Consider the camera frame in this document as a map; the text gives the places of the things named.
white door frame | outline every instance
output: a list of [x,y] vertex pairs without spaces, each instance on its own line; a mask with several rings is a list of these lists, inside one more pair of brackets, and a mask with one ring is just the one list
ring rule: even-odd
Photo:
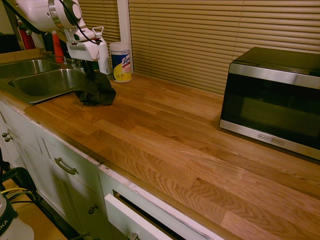
[[118,6],[118,16],[119,16],[120,39],[121,39],[121,42],[126,42],[129,45],[131,73],[134,73],[134,61],[133,61],[132,45],[131,45],[129,0],[117,0],[117,6]]

wood grain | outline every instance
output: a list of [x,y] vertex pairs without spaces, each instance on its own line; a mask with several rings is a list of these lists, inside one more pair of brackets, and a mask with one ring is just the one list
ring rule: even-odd
[[111,106],[25,112],[228,239],[319,240],[320,162],[219,128],[223,96],[133,75]]

yellow cable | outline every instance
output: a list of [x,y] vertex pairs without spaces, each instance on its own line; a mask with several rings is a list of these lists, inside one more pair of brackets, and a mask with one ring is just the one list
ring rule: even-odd
[[2,191],[1,194],[5,194],[5,193],[13,191],[13,190],[28,191],[28,189],[25,189],[25,188],[22,188],[22,187],[14,187],[14,188],[10,188],[10,189]]

floor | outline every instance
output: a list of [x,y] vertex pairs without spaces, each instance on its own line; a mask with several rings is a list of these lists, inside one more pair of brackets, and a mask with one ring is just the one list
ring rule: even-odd
[[[11,180],[3,183],[5,189],[16,188]],[[12,202],[30,201],[27,195],[22,194]],[[19,218],[32,227],[34,240],[67,240],[62,232],[46,217],[46,215],[33,203],[14,203],[13,208],[18,212]]]

sink basin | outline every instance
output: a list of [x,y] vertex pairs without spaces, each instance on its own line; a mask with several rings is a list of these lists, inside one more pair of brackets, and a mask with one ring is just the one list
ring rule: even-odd
[[81,71],[66,68],[16,78],[10,80],[8,84],[17,91],[16,94],[13,94],[23,94],[28,98],[27,103],[35,104],[72,92],[84,75]]
[[38,73],[57,70],[59,68],[59,64],[43,59],[15,62],[0,65],[0,78],[20,78],[25,76],[31,76]]

